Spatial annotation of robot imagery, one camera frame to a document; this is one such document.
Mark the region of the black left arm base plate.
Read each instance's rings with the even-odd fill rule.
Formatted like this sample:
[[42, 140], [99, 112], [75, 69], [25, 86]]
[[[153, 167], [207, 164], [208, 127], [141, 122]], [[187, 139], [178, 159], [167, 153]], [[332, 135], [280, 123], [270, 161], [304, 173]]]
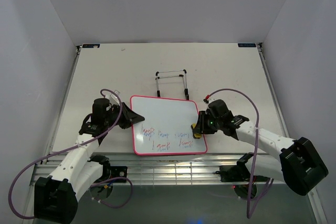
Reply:
[[127, 166], [111, 166], [110, 169], [110, 175], [108, 178], [115, 178], [119, 177], [119, 179], [116, 179], [113, 181], [113, 183], [126, 183], [127, 181], [125, 179], [121, 179], [122, 177], [126, 178], [128, 174], [128, 167]]

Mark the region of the pink framed whiteboard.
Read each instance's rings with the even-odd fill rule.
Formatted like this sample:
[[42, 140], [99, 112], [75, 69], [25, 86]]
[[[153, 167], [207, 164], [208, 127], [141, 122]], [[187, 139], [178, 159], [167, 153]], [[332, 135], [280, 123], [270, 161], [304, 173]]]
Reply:
[[137, 155], [207, 153], [205, 137], [195, 139], [192, 134], [191, 125], [198, 118], [194, 101], [133, 95], [130, 106], [145, 118], [132, 126], [133, 150]]

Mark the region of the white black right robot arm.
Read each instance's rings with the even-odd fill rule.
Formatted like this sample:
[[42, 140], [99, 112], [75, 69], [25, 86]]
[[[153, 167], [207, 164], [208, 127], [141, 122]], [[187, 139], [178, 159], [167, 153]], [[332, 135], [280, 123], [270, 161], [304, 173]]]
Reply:
[[247, 182], [254, 174], [258, 179], [284, 182], [296, 194], [305, 196], [329, 174], [310, 140], [305, 137], [295, 140], [259, 129], [249, 118], [233, 115], [223, 100], [215, 100], [205, 111], [199, 111], [191, 129], [195, 139], [222, 131], [267, 154], [253, 158], [253, 153], [246, 153], [236, 165], [220, 169], [218, 174], [225, 182]]

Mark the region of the yellow bone shaped eraser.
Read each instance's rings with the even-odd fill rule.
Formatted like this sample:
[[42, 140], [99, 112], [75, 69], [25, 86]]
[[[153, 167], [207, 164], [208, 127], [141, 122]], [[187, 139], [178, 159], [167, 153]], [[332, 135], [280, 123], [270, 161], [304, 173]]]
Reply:
[[197, 127], [196, 123], [193, 123], [191, 125], [191, 129], [192, 129], [192, 137], [194, 139], [201, 139], [202, 138], [202, 132], [201, 130]]

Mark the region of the blue corner label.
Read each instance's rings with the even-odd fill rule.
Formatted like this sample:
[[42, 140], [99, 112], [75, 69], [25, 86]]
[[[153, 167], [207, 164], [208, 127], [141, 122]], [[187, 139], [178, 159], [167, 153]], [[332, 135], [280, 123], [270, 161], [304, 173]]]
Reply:
[[238, 43], [239, 48], [256, 48], [255, 43]]
[[99, 48], [100, 44], [83, 44], [82, 48]]

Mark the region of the blue left corner label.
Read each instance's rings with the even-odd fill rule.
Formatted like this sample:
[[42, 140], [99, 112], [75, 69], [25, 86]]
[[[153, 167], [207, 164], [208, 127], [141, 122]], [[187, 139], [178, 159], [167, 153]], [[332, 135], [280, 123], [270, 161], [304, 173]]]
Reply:
[[100, 44], [83, 44], [82, 48], [99, 48]]

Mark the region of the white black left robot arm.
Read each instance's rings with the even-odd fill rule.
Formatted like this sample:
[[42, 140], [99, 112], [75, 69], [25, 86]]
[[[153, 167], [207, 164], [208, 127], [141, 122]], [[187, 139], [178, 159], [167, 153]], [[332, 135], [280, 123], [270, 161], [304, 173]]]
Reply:
[[48, 177], [35, 183], [34, 217], [56, 223], [71, 223], [78, 202], [92, 184], [107, 180], [110, 175], [108, 158], [94, 155], [114, 125], [128, 129], [145, 118], [125, 103], [112, 104], [107, 98], [94, 100], [92, 112], [83, 120], [74, 148]]

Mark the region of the aluminium table frame rails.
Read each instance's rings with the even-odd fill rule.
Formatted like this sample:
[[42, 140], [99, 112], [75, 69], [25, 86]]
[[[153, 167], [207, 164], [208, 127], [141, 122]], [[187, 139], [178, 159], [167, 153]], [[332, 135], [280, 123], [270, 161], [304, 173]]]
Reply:
[[[156, 97], [157, 71], [187, 70], [190, 101], [198, 112], [208, 107], [203, 99], [223, 100], [233, 115], [242, 115], [259, 129], [284, 136], [276, 98], [265, 72], [261, 46], [239, 48], [238, 43], [135, 43], [79, 47], [62, 111], [47, 155], [51, 164], [46, 178], [74, 148], [83, 120], [92, 112], [95, 99], [120, 92], [120, 104], [129, 108], [133, 95]], [[185, 100], [182, 84], [160, 86], [161, 98]], [[194, 155], [139, 156], [133, 150], [132, 127], [114, 125], [94, 155], [102, 155], [110, 166], [127, 166], [130, 185], [198, 185], [219, 183], [218, 162], [238, 161], [267, 154], [251, 144], [226, 136], [222, 131], [204, 135], [208, 151]]]

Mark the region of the blue right corner label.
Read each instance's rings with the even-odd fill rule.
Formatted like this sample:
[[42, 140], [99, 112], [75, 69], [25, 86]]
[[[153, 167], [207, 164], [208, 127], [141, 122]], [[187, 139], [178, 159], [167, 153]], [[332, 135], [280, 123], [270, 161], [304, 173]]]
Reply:
[[238, 43], [239, 48], [256, 48], [255, 43]]

